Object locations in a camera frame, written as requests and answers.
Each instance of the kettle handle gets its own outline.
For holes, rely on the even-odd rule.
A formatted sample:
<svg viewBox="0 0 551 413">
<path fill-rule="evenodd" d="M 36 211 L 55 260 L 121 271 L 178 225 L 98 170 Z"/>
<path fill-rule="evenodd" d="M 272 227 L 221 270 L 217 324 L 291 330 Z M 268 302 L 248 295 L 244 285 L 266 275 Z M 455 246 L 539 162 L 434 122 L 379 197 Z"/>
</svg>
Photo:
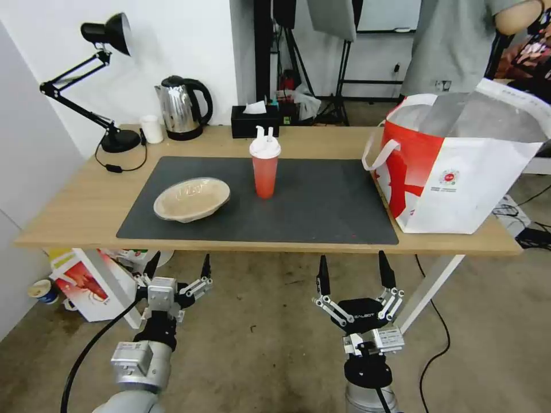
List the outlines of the kettle handle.
<svg viewBox="0 0 551 413">
<path fill-rule="evenodd" d="M 199 123 L 203 126 L 208 123 L 209 120 L 211 120 L 212 117 L 212 98 L 211 94 L 208 91 L 207 87 L 195 79 L 184 79 L 184 84 L 186 87 L 193 93 L 193 97 L 195 98 L 195 102 L 197 102 L 197 97 L 195 96 L 195 90 L 201 92 L 203 94 L 203 97 L 205 98 L 205 102 L 207 102 L 207 114 L 201 117 L 201 113 L 199 111 L 199 105 L 197 105 L 197 114 L 198 114 L 198 120 Z"/>
</svg>

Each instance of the paper bowl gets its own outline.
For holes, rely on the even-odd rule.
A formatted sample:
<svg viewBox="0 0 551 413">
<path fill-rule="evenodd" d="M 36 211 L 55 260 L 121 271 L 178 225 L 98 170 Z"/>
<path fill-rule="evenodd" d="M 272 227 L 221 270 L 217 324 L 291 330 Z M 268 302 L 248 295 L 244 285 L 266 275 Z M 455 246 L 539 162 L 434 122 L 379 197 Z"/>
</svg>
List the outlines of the paper bowl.
<svg viewBox="0 0 551 413">
<path fill-rule="evenodd" d="M 216 212 L 230 199 L 230 187 L 216 178 L 194 178 L 166 188 L 153 203 L 164 220 L 188 223 Z"/>
</svg>

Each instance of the desk lamp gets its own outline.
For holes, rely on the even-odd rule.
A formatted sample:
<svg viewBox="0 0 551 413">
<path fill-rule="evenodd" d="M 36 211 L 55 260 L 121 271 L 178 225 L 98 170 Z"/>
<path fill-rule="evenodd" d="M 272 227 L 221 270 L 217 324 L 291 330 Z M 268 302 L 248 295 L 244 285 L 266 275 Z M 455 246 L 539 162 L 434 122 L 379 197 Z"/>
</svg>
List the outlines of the desk lamp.
<svg viewBox="0 0 551 413">
<path fill-rule="evenodd" d="M 80 82 L 105 66 L 109 66 L 111 52 L 105 48 L 105 45 L 110 44 L 114 49 L 130 56 L 130 26 L 128 24 L 128 19 L 124 13 L 119 13 L 112 16 L 105 24 L 83 23 L 80 27 L 80 32 L 85 40 L 93 43 L 98 52 L 72 69 L 60 74 L 58 77 L 42 83 L 40 85 L 40 91 L 44 95 L 57 100 L 59 103 L 73 109 L 75 112 L 80 113 L 92 122 L 105 128 L 105 134 L 101 141 L 102 148 L 105 152 L 120 153 L 128 151 L 140 144 L 140 137 L 136 132 L 121 130 L 115 126 L 114 120 L 87 111 L 61 95 L 61 92 L 68 87 L 73 86 L 75 83 Z M 99 66 L 90 69 L 83 75 L 67 77 L 74 71 L 77 71 L 96 59 L 101 63 Z"/>
</svg>

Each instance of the shopping bag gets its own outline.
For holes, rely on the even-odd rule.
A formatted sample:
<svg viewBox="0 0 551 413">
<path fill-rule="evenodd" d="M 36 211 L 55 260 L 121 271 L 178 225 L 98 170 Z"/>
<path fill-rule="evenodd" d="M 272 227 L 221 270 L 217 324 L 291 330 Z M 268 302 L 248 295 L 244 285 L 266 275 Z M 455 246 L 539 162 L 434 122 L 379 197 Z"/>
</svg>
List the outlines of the shopping bag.
<svg viewBox="0 0 551 413">
<path fill-rule="evenodd" d="M 124 268 L 115 263 L 106 254 L 98 251 L 106 267 L 123 289 L 130 295 L 135 291 L 135 281 Z M 76 306 L 87 321 L 111 320 L 120 314 L 125 305 L 115 297 L 109 297 L 95 277 L 98 273 L 94 266 L 86 264 L 82 250 L 50 250 L 50 278 L 58 288 Z"/>
<path fill-rule="evenodd" d="M 486 79 L 468 97 L 446 102 L 449 116 L 442 105 L 434 106 L 437 98 L 407 97 L 388 114 L 373 165 L 366 161 L 373 137 L 362 163 L 374 171 L 404 232 L 470 234 L 551 137 L 551 109 L 534 96 Z M 430 118 L 439 120 L 432 130 L 449 134 L 423 133 Z"/>
</svg>

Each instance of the kettle lid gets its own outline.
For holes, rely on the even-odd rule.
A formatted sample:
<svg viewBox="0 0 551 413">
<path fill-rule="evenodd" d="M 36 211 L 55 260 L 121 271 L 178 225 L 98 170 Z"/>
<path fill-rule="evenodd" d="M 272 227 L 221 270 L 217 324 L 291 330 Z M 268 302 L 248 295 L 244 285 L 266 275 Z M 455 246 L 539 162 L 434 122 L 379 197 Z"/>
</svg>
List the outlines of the kettle lid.
<svg viewBox="0 0 551 413">
<path fill-rule="evenodd" d="M 172 75 L 167 77 L 166 79 L 163 79 L 163 81 L 161 82 L 161 86 L 172 88 L 182 86 L 184 83 L 185 80 L 183 77 Z"/>
</svg>

